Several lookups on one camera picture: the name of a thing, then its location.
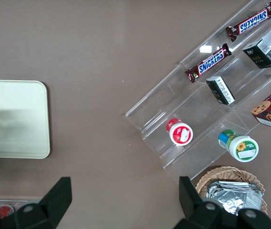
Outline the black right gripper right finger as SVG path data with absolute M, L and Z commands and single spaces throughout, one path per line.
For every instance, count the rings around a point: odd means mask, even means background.
M 203 201 L 189 177 L 179 178 L 179 202 L 185 217 L 176 229 L 220 229 L 222 208 L 210 201 Z

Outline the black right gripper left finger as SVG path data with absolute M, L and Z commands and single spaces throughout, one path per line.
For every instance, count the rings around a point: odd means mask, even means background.
M 55 229 L 72 202 L 70 177 L 62 177 L 38 202 L 21 207 L 15 213 L 17 229 Z

